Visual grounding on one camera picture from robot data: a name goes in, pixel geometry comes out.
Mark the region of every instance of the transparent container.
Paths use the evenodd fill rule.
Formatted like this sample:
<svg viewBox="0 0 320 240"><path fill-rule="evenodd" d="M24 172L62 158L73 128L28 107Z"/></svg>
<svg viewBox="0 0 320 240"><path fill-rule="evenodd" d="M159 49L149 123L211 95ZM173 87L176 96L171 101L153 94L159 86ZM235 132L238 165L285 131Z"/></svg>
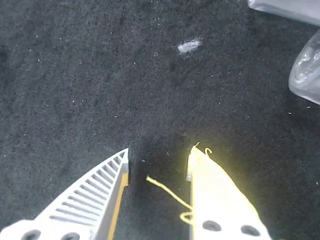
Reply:
<svg viewBox="0 0 320 240"><path fill-rule="evenodd" d="M320 0L248 0L250 8L320 26Z"/></svg>
<svg viewBox="0 0 320 240"><path fill-rule="evenodd" d="M294 94L320 105L320 30L296 58L289 77L289 88Z"/></svg>

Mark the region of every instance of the dark fabric surface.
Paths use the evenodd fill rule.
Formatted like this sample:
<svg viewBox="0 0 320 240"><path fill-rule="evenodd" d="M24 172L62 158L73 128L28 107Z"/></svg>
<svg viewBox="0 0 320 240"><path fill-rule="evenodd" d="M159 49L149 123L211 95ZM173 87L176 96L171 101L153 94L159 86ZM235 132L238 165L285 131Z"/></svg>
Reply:
<svg viewBox="0 0 320 240"><path fill-rule="evenodd" d="M145 177L189 201L200 141L274 239L316 239L320 108L288 90L316 29L245 0L0 1L0 228L129 147L115 239L188 239L186 209Z"/></svg>

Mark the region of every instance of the yellow string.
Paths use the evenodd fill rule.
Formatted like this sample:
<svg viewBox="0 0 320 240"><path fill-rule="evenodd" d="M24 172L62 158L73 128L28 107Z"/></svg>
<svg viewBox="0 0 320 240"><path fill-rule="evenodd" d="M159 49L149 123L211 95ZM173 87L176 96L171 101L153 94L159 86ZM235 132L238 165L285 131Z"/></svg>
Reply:
<svg viewBox="0 0 320 240"><path fill-rule="evenodd" d="M209 157L208 152L212 154L211 149L210 149L210 148L208 148L208 147L206 147L206 148L204 149L204 152L205 152L205 155L207 155L208 157Z"/></svg>
<svg viewBox="0 0 320 240"><path fill-rule="evenodd" d="M183 201L180 197L178 197L176 194L174 194L173 191L171 191L169 188L167 188L164 184L158 182L155 179L152 179L149 176L146 176L146 180L154 185L156 185L157 187L165 190L168 194L170 194L175 200L177 200L180 204L182 204L183 206L185 206L188 209L192 210L192 206L190 206L188 203L186 203L185 201Z"/></svg>
<svg viewBox="0 0 320 240"><path fill-rule="evenodd" d="M193 217L193 216L194 216L194 213L193 213L192 211L190 211L190 212L182 212L182 213L180 214L180 219L181 219L181 221L184 222L184 223L186 223L186 224L193 225L192 218L191 218L191 219L186 218L186 217L188 217L188 216Z"/></svg>

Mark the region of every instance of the screw hole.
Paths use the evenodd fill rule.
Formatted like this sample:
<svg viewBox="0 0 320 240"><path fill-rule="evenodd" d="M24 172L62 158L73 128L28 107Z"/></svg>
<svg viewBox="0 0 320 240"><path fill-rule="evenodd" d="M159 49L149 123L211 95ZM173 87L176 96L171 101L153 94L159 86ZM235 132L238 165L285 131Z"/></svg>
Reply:
<svg viewBox="0 0 320 240"><path fill-rule="evenodd" d="M211 220L203 222L202 227L209 231L214 231L214 232L221 231L221 226L217 222L211 221Z"/></svg>
<svg viewBox="0 0 320 240"><path fill-rule="evenodd" d="M41 235L39 230L31 230L23 235L21 240L37 240Z"/></svg>
<svg viewBox="0 0 320 240"><path fill-rule="evenodd" d="M79 240L80 236L78 233L69 232L68 234L64 235L61 240Z"/></svg>
<svg viewBox="0 0 320 240"><path fill-rule="evenodd" d="M243 234L247 234L255 237L260 236L260 232L253 226L249 226L249 225L243 225L241 227L241 232Z"/></svg>

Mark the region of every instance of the yellow yarn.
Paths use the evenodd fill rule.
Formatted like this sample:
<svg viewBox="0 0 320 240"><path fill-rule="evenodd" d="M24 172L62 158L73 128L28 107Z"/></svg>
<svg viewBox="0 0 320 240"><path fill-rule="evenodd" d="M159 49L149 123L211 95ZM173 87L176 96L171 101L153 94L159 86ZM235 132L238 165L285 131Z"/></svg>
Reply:
<svg viewBox="0 0 320 240"><path fill-rule="evenodd" d="M178 197L173 191L171 191L169 188L167 188L164 184L158 182L157 180L146 176L146 180L154 185L156 185L157 187L165 190L168 194L170 194L175 200L177 200L180 204L182 204L183 206L185 206L188 209L192 210L192 206L190 206L188 203L186 203L185 201L183 201L180 197Z"/></svg>

